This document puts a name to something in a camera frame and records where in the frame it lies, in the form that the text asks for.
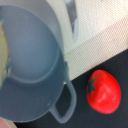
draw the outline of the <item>pot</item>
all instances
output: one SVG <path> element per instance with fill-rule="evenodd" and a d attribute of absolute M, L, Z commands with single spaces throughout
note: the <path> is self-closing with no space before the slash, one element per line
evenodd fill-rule
<path fill-rule="evenodd" d="M 8 40 L 11 74 L 0 91 L 0 116 L 29 122 L 47 112 L 66 123 L 76 107 L 76 92 L 64 61 L 61 29 L 45 0 L 0 0 L 0 19 Z M 56 109 L 64 82 L 71 93 L 64 116 Z"/>

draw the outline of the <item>pot handle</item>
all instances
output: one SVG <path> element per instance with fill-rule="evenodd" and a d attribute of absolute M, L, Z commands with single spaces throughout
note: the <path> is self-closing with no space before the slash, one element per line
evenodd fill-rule
<path fill-rule="evenodd" d="M 71 102 L 70 102 L 70 106 L 69 106 L 66 114 L 64 116 L 60 116 L 60 114 L 58 113 L 58 110 L 56 108 L 56 105 L 54 105 L 50 109 L 51 114 L 55 117 L 55 119 L 59 123 L 66 123 L 71 118 L 71 116 L 74 113 L 74 110 L 75 110 L 75 107 L 76 107 L 76 102 L 77 102 L 76 91 L 75 91 L 71 81 L 69 80 L 67 63 L 66 63 L 66 79 L 65 79 L 65 81 L 66 81 L 67 87 L 68 87 L 68 89 L 71 93 Z"/>

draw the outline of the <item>black surface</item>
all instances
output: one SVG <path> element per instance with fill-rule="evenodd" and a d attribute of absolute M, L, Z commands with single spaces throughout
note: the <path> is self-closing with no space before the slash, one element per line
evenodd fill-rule
<path fill-rule="evenodd" d="M 87 81 L 93 71 L 103 69 L 112 74 L 120 84 L 122 99 L 116 112 L 104 115 L 93 110 L 86 98 Z M 72 81 L 77 92 L 77 106 L 73 117 L 66 124 L 59 124 L 47 113 L 29 123 L 16 123 L 18 128 L 128 128 L 128 50 L 100 64 Z M 57 106 L 63 114 L 69 105 L 70 94 L 65 87 Z"/>

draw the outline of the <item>red tomato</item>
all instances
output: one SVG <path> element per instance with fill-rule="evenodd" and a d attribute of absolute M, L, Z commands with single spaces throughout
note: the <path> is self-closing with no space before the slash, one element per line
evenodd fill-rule
<path fill-rule="evenodd" d="M 88 81 L 87 100 L 96 111 L 111 114 L 121 102 L 121 89 L 117 80 L 108 72 L 96 70 Z"/>

